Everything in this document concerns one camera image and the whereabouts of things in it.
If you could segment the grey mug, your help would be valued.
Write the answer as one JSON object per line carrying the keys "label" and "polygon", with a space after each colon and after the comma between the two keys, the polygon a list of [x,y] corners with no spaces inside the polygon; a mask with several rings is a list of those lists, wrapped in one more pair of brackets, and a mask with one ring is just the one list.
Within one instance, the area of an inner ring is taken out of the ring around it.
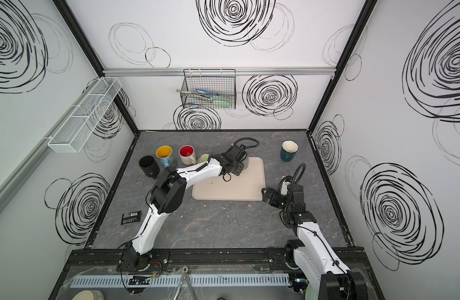
{"label": "grey mug", "polygon": [[241,163],[241,170],[246,170],[249,166],[249,158],[246,157],[243,162]]}

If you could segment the beige plastic tray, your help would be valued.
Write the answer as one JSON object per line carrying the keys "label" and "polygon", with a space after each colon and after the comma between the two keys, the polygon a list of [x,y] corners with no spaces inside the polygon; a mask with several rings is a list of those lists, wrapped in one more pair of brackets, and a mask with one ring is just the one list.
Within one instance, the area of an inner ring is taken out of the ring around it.
{"label": "beige plastic tray", "polygon": [[264,161],[249,157],[248,167],[239,176],[218,176],[192,187],[192,197],[201,201],[261,201],[266,187]]}

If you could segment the light green mug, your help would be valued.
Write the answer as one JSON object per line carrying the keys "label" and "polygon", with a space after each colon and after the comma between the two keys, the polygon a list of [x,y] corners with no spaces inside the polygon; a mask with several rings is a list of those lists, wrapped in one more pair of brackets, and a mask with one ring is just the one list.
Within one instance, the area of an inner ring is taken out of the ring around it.
{"label": "light green mug", "polygon": [[197,163],[198,163],[198,164],[206,163],[206,162],[208,162],[209,158],[210,158],[210,155],[209,155],[209,154],[203,154],[203,155],[197,160]]}

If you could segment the white mug red inside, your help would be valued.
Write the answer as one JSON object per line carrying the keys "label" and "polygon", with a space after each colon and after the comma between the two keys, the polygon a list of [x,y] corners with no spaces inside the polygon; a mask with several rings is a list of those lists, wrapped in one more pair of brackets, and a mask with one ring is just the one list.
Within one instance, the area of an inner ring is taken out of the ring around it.
{"label": "white mug red inside", "polygon": [[197,164],[195,149],[191,145],[182,146],[179,150],[179,156],[182,163],[186,166]]}

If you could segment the dark green mug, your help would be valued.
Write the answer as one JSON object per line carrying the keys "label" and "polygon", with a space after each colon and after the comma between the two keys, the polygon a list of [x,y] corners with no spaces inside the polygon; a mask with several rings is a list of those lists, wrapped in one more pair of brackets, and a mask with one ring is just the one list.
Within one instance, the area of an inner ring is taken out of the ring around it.
{"label": "dark green mug", "polygon": [[287,140],[282,143],[280,158],[283,162],[288,163],[292,161],[299,149],[296,142]]}

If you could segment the blue butterfly mug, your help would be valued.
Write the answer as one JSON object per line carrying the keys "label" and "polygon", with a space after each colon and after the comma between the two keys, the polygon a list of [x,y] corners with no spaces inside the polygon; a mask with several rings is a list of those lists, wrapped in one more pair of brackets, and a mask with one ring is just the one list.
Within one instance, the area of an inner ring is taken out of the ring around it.
{"label": "blue butterfly mug", "polygon": [[164,169],[168,167],[175,168],[177,166],[177,160],[170,146],[159,147],[156,151],[156,156]]}

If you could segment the black mug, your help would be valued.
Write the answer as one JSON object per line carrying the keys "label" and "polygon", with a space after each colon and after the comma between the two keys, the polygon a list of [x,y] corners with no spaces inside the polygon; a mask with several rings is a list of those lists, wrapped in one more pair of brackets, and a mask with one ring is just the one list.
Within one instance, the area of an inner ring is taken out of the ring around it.
{"label": "black mug", "polygon": [[144,174],[154,180],[157,179],[160,173],[160,167],[158,162],[153,156],[144,156],[139,160],[139,167]]}

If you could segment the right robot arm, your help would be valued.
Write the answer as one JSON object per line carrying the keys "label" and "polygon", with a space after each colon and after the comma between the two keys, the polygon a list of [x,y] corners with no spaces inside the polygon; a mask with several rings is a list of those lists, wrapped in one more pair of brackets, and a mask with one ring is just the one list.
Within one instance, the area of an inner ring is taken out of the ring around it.
{"label": "right robot arm", "polygon": [[306,209],[304,188],[299,184],[305,170],[306,164],[302,163],[294,174],[281,179],[277,189],[261,190],[262,200],[280,210],[281,222],[297,237],[287,242],[286,263],[304,273],[312,300],[367,300],[364,276],[339,258],[314,215]]}

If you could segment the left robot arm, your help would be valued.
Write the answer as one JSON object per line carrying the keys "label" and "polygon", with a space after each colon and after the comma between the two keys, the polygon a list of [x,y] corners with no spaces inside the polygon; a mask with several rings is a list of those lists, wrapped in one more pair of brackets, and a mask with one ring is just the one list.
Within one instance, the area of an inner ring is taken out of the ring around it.
{"label": "left robot arm", "polygon": [[161,227],[167,217],[182,204],[186,189],[209,178],[239,176],[244,169],[247,150],[258,146],[258,140],[243,137],[233,142],[227,151],[210,155],[204,162],[184,168],[165,168],[148,193],[149,210],[140,229],[133,239],[122,244],[117,270],[144,270],[150,262],[139,267],[139,260],[153,250]]}

